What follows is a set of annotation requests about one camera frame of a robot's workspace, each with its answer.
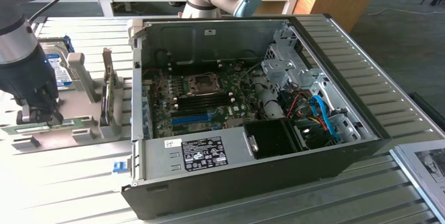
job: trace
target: green circuit board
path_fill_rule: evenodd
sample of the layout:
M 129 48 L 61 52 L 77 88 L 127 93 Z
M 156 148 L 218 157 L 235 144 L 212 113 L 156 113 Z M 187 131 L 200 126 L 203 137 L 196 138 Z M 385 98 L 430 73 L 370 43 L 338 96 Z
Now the green circuit board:
M 252 88 L 243 86 L 242 91 L 239 83 L 247 70 L 248 67 L 240 67 L 239 64 L 232 63 L 223 65 L 218 72 L 204 73 L 218 77 L 219 90 L 215 94 L 230 94 L 234 102 L 224 106 L 203 109 L 211 115 L 210 121 L 184 124 L 172 124 L 172 113 L 177 112 L 175 99 L 194 96 L 191 95 L 192 88 L 188 82 L 190 76 L 175 76 L 164 70 L 161 75 L 156 71 L 147 74 L 144 79 L 151 80 L 149 100 L 153 138 L 232 128 L 243 122 L 254 121 L 255 111 L 251 110 L 250 104 L 256 104 L 258 98 Z

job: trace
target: power supply label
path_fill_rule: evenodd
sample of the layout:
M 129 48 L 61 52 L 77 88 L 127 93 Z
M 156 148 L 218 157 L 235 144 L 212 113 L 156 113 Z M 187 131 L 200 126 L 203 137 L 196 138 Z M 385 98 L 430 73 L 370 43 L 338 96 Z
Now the power supply label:
M 181 142 L 181 157 L 188 172 L 227 165 L 220 136 Z

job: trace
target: circuit board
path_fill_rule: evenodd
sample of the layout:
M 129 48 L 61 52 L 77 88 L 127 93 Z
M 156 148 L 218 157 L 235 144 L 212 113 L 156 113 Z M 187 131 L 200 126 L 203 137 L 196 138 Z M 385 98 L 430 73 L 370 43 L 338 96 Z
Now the circuit board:
M 240 126 L 243 122 L 256 120 L 255 111 L 250 106 L 258 103 L 255 91 L 251 87 L 240 86 L 240 78 L 247 70 L 248 67 L 243 67 L 240 63 L 219 64 L 215 72 L 184 76 L 173 75 L 168 69 L 149 69 L 144 79 L 151 81 L 148 94 L 153 138 L 232 128 Z M 208 83 L 211 85 L 207 86 L 203 82 L 204 86 L 196 86 L 195 83 L 210 78 L 215 79 Z M 226 96 L 228 102 L 220 106 L 194 105 L 196 107 L 194 110 L 200 111 L 199 116 L 172 118 L 188 112 L 188 110 L 181 111 L 179 102 L 200 100 L 206 96 L 212 98 Z

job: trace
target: perforated metal surface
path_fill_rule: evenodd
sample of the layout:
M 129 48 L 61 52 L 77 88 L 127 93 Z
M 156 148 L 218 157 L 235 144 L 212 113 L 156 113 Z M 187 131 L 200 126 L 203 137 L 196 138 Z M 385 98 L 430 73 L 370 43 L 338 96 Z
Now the perforated metal surface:
M 8 180 L 0 181 L 2 189 L 9 189 L 1 199 L 8 200 L 1 223 L 434 223 L 433 213 L 387 150 L 401 143 L 445 136 L 334 23 L 322 15 L 298 16 L 298 19 L 395 137 L 379 154 L 353 164 L 336 178 L 149 222 L 136 219 L 120 193 L 112 191 L 121 182 L 109 175 L 112 161 L 131 153 L 129 142 L 0 156 L 4 164 L 12 164 L 2 171 Z M 103 47 L 109 47 L 113 67 L 131 87 L 125 23 L 121 18 L 49 18 L 38 36 L 69 35 L 76 51 L 85 54 L 93 78 L 103 76 L 100 54 Z M 129 92 L 124 96 L 125 123 L 129 123 Z

